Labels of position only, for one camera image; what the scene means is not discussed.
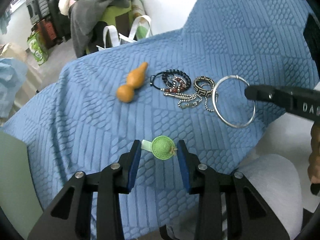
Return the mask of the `person's right hand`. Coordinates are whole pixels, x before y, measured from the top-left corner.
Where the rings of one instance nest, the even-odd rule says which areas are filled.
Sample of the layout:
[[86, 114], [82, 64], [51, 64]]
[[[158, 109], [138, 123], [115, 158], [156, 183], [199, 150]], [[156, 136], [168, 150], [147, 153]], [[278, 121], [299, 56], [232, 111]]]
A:
[[308, 176], [313, 184], [320, 182], [320, 155], [319, 155], [320, 130], [319, 124], [314, 123], [311, 129], [311, 149], [309, 156]]

